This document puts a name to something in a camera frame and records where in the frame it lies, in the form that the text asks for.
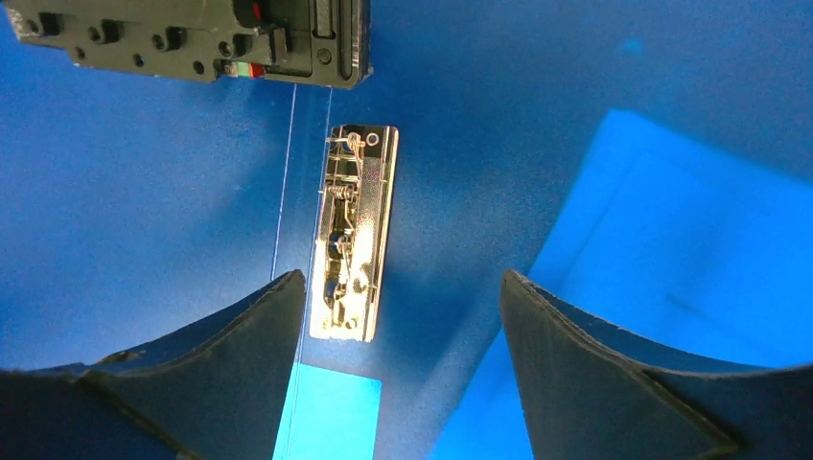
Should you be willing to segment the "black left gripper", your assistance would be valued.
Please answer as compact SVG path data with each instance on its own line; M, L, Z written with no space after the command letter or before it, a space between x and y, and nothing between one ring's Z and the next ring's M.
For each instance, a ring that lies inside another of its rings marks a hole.
M17 39L81 67L350 89L372 72L367 1L6 1Z

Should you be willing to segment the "blue plastic folder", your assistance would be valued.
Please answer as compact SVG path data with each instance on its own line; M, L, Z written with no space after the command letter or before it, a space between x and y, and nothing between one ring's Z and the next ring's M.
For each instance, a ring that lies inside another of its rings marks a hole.
M331 127L400 131L373 342L305 337L280 459L528 459L507 269L812 358L808 1L376 1L350 91L80 68L1 23L1 365L93 363L312 266Z

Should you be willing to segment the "metal folder clip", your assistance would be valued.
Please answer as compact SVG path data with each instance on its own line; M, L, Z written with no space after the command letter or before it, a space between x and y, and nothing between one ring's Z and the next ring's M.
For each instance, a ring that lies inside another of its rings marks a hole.
M370 342L382 297L399 131L394 126L338 126L326 144L309 334Z

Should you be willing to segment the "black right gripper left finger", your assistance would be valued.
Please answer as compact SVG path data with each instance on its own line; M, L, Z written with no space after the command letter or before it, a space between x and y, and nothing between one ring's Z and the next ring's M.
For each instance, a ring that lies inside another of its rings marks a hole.
M5 459L268 459L298 346L293 270L94 364L1 374Z

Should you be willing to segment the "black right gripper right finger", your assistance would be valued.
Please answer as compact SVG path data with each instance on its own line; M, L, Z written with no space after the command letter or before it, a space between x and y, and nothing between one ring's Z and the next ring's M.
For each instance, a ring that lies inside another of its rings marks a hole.
M691 354L581 310L521 273L500 318L538 459L808 459L812 368Z

